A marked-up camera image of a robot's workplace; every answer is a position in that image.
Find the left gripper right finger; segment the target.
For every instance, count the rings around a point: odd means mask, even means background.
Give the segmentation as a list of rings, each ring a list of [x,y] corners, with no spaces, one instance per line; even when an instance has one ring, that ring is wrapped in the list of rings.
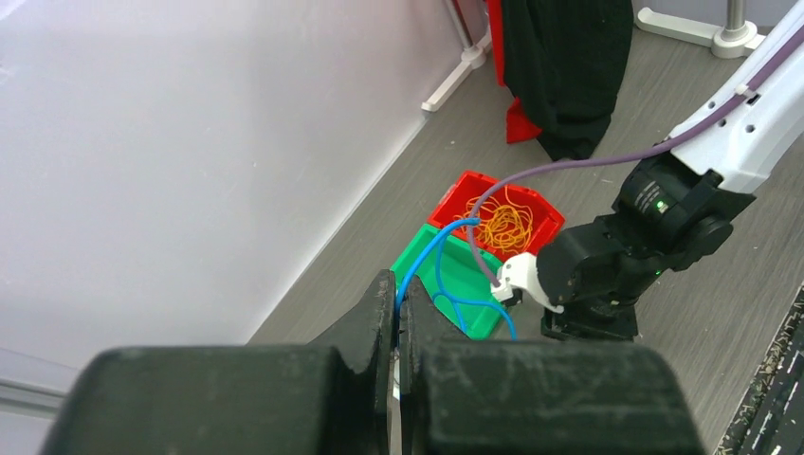
[[[628,342],[471,340],[400,289],[406,454],[701,454],[666,361]]]

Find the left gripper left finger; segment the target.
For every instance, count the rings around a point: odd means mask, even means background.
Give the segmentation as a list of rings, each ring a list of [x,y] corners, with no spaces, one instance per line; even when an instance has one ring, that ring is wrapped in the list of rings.
[[[305,344],[129,347],[97,355],[45,454],[386,454],[393,273]]]

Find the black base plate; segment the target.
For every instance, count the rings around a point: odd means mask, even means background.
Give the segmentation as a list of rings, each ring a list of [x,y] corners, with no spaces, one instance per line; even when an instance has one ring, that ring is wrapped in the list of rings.
[[[796,291],[715,452],[803,453],[802,288]]]

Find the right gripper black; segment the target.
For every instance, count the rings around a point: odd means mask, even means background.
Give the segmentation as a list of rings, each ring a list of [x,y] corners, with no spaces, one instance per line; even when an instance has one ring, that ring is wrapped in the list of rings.
[[[537,255],[548,302],[540,331],[556,340],[632,341],[635,304],[667,269],[667,258],[625,216],[567,228]]]

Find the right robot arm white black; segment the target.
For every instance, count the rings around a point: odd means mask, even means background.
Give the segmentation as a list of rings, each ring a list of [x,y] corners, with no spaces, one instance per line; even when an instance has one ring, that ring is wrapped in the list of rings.
[[[635,305],[666,271],[715,253],[803,132],[803,6],[667,140],[635,159],[612,212],[536,258],[545,337],[633,340]]]

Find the red plastic bin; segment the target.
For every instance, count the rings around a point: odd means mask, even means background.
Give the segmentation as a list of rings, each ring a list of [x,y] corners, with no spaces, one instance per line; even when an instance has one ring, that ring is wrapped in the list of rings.
[[[428,223],[443,228],[469,218],[480,196],[496,182],[482,173],[464,172],[431,212]],[[537,191],[512,184],[487,198],[477,216],[482,222],[473,229],[476,245],[501,262],[523,252],[537,254],[565,223],[564,216]]]

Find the black shirt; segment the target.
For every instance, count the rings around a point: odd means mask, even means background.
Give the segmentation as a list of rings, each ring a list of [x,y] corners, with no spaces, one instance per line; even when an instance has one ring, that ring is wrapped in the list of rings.
[[[503,1],[504,82],[552,160],[592,156],[624,80],[629,1]]]

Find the white clothes rack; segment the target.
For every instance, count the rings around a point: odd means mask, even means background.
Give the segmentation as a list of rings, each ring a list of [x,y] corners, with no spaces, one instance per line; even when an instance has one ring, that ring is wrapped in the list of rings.
[[[764,35],[746,18],[746,4],[730,1],[723,25],[661,13],[648,6],[634,9],[626,1],[488,1],[487,31],[471,37],[461,7],[447,3],[463,46],[461,60],[421,108],[429,113],[444,102],[473,70],[494,53],[498,83],[520,96],[533,113],[570,84],[591,82],[613,97],[622,82],[631,33],[639,28],[656,35],[709,48],[722,59],[746,57]]]

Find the green plastic bin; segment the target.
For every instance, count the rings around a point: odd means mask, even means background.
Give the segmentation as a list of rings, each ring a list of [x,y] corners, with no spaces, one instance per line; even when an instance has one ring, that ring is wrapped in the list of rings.
[[[413,266],[433,305],[470,338],[488,338],[499,323],[511,337],[518,337],[513,319],[492,296],[467,242],[424,224],[391,266],[398,285]]]

